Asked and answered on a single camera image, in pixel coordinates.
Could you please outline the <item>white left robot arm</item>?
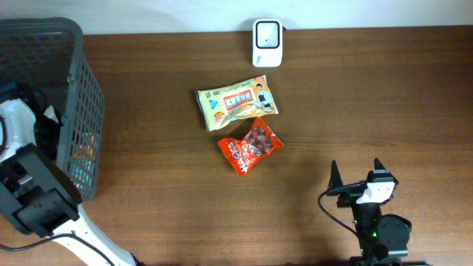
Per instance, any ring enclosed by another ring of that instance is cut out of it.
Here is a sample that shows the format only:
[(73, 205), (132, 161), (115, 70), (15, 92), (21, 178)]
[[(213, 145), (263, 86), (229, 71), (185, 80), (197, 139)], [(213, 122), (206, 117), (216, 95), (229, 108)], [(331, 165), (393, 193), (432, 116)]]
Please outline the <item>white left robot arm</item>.
[(40, 241), (8, 252), (56, 242), (86, 265), (140, 265), (88, 217), (80, 192), (55, 164), (62, 123), (46, 95), (26, 84), (1, 86), (1, 215)]

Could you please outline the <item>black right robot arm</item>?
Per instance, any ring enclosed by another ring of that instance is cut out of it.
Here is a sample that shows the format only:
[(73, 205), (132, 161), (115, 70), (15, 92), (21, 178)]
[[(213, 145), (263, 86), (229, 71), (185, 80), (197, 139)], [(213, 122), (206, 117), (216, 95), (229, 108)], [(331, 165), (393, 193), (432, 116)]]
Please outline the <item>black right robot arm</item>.
[(404, 265), (412, 223), (395, 214), (383, 214), (381, 206), (394, 196), (398, 180), (379, 159), (374, 169), (358, 183), (344, 184), (336, 164), (331, 163), (330, 180), (325, 195), (337, 197), (338, 208), (350, 208), (352, 233), (358, 239), (360, 256), (352, 256), (350, 265)]

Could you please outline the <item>small green tissue pack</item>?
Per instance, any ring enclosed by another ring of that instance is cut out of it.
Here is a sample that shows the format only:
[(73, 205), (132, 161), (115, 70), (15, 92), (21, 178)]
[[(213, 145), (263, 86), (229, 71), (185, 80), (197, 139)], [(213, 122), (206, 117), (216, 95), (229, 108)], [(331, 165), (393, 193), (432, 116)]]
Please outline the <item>small green tissue pack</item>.
[(83, 161), (82, 163), (73, 163), (70, 173), (72, 176), (78, 178), (87, 185), (92, 185), (92, 176), (90, 175), (91, 170), (92, 164), (90, 162)]

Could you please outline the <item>grey plastic mesh basket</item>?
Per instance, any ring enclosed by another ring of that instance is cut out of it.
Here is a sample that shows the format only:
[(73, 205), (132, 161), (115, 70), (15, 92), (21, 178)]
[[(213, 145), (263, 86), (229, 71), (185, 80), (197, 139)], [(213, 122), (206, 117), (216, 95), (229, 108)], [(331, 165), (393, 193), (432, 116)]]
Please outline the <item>grey plastic mesh basket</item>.
[[(83, 201), (93, 199), (105, 112), (105, 99), (84, 54), (84, 34), (68, 18), (23, 18), (1, 21), (1, 82), (26, 85), (58, 111), (61, 124), (56, 165), (78, 188)], [(79, 139), (98, 138), (96, 161), (74, 159)], [(72, 176), (73, 163), (90, 162), (92, 185)]]

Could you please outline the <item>white barcode scanner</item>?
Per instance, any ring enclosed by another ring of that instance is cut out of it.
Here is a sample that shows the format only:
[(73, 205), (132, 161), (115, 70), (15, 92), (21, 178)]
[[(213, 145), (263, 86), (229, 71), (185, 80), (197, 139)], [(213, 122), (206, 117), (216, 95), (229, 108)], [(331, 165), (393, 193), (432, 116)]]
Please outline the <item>white barcode scanner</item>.
[(255, 20), (252, 31), (252, 64), (255, 67), (278, 67), (283, 54), (283, 26), (274, 18)]

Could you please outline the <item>small orange packet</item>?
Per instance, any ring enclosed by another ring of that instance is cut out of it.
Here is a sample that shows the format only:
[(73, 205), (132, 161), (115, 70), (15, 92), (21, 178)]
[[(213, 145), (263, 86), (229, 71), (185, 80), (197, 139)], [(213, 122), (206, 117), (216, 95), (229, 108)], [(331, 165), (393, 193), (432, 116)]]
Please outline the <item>small orange packet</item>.
[(74, 159), (86, 159), (96, 161), (98, 156), (98, 138), (94, 135), (87, 134), (86, 138), (79, 139), (79, 146), (75, 148), (73, 153)]

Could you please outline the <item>red snack bag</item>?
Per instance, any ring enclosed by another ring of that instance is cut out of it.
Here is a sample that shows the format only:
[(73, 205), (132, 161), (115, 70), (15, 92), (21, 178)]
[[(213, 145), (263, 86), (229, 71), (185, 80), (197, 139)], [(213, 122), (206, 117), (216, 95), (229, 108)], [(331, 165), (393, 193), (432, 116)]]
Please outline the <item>red snack bag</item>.
[(284, 147), (261, 117), (241, 140), (223, 138), (217, 142), (226, 160), (239, 176), (246, 175), (259, 161)]

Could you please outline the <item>beige wet wipes pack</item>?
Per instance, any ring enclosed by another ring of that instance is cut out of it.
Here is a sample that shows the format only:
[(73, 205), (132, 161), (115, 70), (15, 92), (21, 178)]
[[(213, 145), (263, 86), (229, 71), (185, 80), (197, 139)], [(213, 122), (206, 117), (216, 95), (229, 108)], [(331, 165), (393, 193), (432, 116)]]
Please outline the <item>beige wet wipes pack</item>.
[(279, 114), (265, 75), (195, 94), (208, 132), (235, 120)]

